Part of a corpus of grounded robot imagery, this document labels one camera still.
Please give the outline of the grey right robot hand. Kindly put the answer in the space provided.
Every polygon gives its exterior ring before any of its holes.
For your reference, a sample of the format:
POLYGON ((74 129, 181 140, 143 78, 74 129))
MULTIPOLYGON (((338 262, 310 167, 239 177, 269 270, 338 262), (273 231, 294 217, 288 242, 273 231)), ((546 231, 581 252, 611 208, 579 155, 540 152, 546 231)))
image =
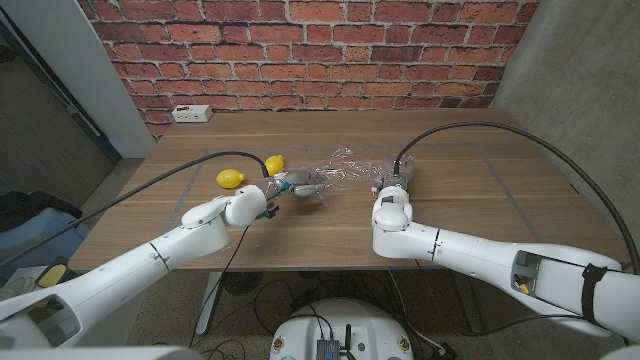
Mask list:
POLYGON ((379 190, 389 186, 406 190, 414 173, 413 157, 403 156, 398 159, 396 155, 389 155, 383 159, 380 174, 374 178, 374 184, 379 190))

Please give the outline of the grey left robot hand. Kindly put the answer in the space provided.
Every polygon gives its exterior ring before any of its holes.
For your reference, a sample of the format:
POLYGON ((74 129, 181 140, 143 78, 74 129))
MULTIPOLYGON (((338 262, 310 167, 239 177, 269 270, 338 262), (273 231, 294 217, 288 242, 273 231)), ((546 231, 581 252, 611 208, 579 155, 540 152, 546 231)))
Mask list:
POLYGON ((294 170, 277 173, 274 180, 281 193, 308 197, 330 187, 328 177, 317 171, 294 170))

